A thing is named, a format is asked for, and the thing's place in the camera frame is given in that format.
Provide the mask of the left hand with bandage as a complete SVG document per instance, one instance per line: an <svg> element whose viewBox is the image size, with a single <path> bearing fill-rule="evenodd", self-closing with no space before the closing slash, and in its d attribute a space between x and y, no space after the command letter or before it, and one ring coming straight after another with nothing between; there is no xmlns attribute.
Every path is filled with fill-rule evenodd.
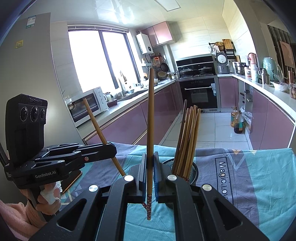
<svg viewBox="0 0 296 241"><path fill-rule="evenodd" d="M33 194L29 189L20 189L27 197L26 213L30 217L38 217L39 214L55 215L61 206L60 188L56 182L46 184L37 197L37 204L33 205Z"/></svg>

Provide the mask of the pink sleeve forearm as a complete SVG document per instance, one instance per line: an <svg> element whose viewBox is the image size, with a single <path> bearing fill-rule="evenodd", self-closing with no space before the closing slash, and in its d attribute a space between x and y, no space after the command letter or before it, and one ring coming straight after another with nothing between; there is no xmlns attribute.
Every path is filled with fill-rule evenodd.
<svg viewBox="0 0 296 241"><path fill-rule="evenodd" d="M22 202L5 204L1 201L1 216L18 240L29 240L46 224L29 202L24 206Z"/></svg>

